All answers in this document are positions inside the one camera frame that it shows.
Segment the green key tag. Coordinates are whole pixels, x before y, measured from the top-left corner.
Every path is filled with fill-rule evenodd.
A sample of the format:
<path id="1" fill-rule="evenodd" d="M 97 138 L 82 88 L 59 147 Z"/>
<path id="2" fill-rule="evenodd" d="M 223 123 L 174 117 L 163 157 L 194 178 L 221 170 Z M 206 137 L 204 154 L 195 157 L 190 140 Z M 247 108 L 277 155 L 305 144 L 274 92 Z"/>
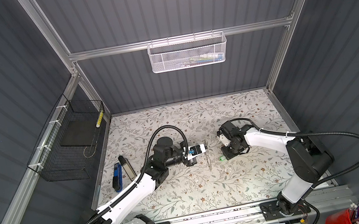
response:
<path id="1" fill-rule="evenodd" d="M 219 161 L 226 161 L 227 159 L 226 159 L 226 157 L 224 156 L 224 155 L 222 155 L 222 156 L 220 156 L 220 158 L 219 158 Z"/>

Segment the metal perforated ring disc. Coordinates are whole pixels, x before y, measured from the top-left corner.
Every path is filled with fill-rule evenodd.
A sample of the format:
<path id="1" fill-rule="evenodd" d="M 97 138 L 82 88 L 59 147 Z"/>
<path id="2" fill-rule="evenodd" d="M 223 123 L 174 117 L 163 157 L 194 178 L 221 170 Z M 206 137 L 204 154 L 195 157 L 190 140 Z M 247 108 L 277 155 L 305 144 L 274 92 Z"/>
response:
<path id="1" fill-rule="evenodd" d="M 212 171 L 212 161 L 210 158 L 210 152 L 209 152 L 209 146 L 207 145 L 207 141 L 204 141 L 204 148 L 205 148 L 205 157 L 206 157 L 206 161 L 207 161 L 207 165 L 210 171 Z"/>

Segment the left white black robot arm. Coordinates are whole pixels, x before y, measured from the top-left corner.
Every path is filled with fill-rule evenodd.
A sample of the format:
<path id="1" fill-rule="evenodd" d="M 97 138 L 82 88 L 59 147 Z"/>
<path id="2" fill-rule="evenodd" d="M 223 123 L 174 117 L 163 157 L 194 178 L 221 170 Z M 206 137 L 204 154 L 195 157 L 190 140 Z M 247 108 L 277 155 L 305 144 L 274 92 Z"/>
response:
<path id="1" fill-rule="evenodd" d="M 155 224 L 143 214 L 130 222 L 124 219 L 147 196 L 155 192 L 169 176 L 169 167 L 184 164 L 191 167 L 197 157 L 205 154 L 207 146 L 188 144 L 184 132 L 173 125 L 163 125 L 149 140 L 144 164 L 139 174 L 107 204 L 90 210 L 84 224 Z"/>

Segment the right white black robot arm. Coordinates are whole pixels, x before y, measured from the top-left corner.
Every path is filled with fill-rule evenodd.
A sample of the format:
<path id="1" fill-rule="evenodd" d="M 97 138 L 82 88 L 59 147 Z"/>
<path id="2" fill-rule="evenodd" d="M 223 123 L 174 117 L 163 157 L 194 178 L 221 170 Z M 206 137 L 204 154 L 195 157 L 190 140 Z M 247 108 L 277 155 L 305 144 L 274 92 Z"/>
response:
<path id="1" fill-rule="evenodd" d="M 357 133 L 343 131 L 278 132 L 259 128 L 248 118 L 238 118 L 237 120 L 249 123 L 239 127 L 234 125 L 235 119 L 232 119 L 221 125 L 217 131 L 217 137 L 223 145 L 221 150 L 227 160 L 246 154 L 254 147 L 279 151 L 289 156 L 294 174 L 278 194 L 274 207 L 284 216 L 293 215 L 302 200 L 317 186 L 359 168 L 358 161 L 341 172 L 322 178 L 335 159 L 319 137 L 347 136 L 359 140 Z"/>

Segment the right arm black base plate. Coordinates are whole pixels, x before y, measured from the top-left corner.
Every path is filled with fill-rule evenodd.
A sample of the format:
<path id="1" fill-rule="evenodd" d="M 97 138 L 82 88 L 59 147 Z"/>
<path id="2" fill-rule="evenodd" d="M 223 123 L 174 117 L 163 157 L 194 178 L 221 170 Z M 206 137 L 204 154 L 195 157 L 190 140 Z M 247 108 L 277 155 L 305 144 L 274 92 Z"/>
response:
<path id="1" fill-rule="evenodd" d="M 259 204 L 259 207 L 266 221 L 306 215 L 311 212 L 310 207 L 303 200 L 299 200 L 297 203 L 286 200 L 272 200 Z"/>

